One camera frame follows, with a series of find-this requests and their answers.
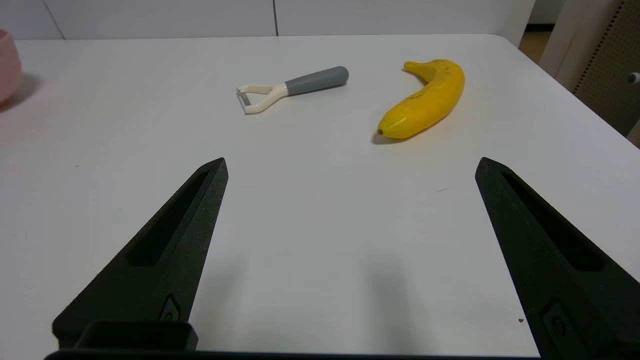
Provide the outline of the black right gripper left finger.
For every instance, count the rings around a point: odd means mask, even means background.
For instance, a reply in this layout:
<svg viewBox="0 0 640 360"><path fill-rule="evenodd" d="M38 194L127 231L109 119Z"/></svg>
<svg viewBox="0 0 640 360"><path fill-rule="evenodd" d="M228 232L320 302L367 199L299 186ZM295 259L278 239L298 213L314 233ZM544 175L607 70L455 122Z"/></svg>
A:
<svg viewBox="0 0 640 360"><path fill-rule="evenodd" d="M186 322L229 174L200 166L52 322L61 349L96 322Z"/></svg>

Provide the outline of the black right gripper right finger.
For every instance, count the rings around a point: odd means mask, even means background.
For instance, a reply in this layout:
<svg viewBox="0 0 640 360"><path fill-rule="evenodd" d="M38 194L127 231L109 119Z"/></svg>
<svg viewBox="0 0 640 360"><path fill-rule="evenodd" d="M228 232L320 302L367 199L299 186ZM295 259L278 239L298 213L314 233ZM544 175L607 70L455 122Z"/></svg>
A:
<svg viewBox="0 0 640 360"><path fill-rule="evenodd" d="M544 360L637 360L640 285L512 169L475 181Z"/></svg>

